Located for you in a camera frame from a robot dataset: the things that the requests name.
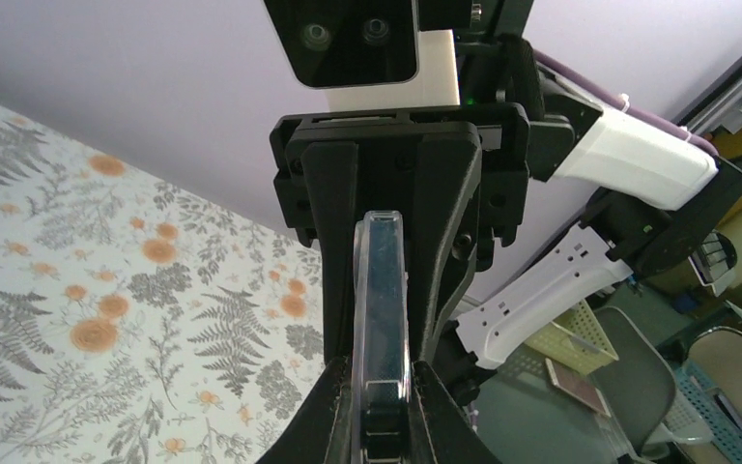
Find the beige perforated basket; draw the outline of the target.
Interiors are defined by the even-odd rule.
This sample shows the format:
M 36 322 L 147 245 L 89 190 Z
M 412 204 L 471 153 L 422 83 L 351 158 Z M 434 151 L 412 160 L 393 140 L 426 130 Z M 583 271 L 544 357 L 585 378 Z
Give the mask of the beige perforated basket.
M 531 335 L 525 345 L 583 375 L 619 360 L 613 344 L 586 300 L 579 301 Z

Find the blue perforated basket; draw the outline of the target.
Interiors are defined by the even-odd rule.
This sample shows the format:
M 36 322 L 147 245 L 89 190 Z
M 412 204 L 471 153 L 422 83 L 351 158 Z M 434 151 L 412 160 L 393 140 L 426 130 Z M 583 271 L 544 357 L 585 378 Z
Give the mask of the blue perforated basket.
M 673 373 L 678 389 L 710 428 L 711 443 L 729 463 L 742 463 L 742 414 L 695 363 L 685 362 Z

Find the black phone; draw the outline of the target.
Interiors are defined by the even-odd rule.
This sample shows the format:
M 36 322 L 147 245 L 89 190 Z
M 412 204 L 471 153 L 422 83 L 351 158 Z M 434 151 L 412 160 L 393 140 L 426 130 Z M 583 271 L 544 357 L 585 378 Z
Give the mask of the black phone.
M 404 224 L 396 211 L 357 223 L 352 366 L 352 463 L 407 456 L 411 361 Z

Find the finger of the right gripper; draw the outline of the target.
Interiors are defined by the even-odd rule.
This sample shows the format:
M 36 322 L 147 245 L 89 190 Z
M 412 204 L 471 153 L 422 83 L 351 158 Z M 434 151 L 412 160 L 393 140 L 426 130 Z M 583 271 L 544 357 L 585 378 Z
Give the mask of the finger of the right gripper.
M 315 142 L 301 162 L 322 254 L 324 360 L 330 363 L 350 355 L 353 347 L 358 147 Z
M 464 212 L 478 185 L 480 145 L 468 122 L 429 124 L 417 146 L 414 172 L 409 331 L 412 353 L 431 361 L 442 273 Z

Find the grey office chair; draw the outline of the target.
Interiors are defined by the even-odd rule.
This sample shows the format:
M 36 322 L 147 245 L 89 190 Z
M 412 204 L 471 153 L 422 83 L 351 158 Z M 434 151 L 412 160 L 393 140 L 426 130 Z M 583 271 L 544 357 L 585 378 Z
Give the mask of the grey office chair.
M 594 315 L 617 359 L 592 373 L 635 455 L 669 443 L 708 445 L 709 425 L 679 388 L 673 370 L 632 320 L 605 306 Z

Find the floral table mat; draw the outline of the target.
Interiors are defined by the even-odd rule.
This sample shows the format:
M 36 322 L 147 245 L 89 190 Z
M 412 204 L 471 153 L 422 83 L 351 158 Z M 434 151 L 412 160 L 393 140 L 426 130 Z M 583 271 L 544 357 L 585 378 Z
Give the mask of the floral table mat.
M 0 463 L 253 463 L 323 369 L 321 258 L 0 105 Z

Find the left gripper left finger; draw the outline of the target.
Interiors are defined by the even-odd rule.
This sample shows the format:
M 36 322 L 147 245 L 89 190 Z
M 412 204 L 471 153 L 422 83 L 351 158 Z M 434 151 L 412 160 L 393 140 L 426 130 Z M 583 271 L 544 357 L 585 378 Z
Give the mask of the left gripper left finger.
M 351 361 L 332 359 L 259 464 L 345 464 L 351 461 Z

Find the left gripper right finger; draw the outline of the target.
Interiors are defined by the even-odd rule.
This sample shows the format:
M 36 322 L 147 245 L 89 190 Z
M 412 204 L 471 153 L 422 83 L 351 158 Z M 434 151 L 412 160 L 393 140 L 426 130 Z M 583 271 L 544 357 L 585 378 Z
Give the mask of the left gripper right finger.
M 412 364 L 409 461 L 423 464 L 498 463 L 478 438 L 428 362 Z

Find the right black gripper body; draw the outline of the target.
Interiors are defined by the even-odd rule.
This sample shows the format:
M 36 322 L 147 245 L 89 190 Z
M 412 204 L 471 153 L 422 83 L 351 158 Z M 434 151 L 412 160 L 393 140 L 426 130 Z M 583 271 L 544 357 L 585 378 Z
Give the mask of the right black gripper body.
M 429 124 L 468 122 L 480 145 L 478 185 L 464 212 L 446 267 L 492 266 L 495 246 L 510 246 L 522 222 L 528 188 L 530 123 L 517 103 L 366 110 L 281 118 L 270 135 L 277 166 L 273 185 L 282 214 L 305 247 L 316 236 L 301 155 L 315 142 L 358 147 L 357 222 L 371 211 L 396 211 L 404 224 L 405 259 L 411 256 L 411 217 L 417 146 Z

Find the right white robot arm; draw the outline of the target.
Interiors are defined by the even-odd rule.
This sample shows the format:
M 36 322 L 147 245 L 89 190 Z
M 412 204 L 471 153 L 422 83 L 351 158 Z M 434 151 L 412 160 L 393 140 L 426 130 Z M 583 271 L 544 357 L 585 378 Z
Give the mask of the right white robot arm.
M 355 229 L 368 213 L 402 219 L 410 353 L 428 357 L 495 244 L 513 243 L 528 182 L 598 185 L 497 303 L 456 325 L 467 359 L 493 370 L 576 301 L 687 258 L 742 195 L 741 161 L 658 129 L 521 38 L 491 49 L 509 101 L 287 116 L 272 130 L 285 220 L 323 254 L 327 359 L 356 348 Z

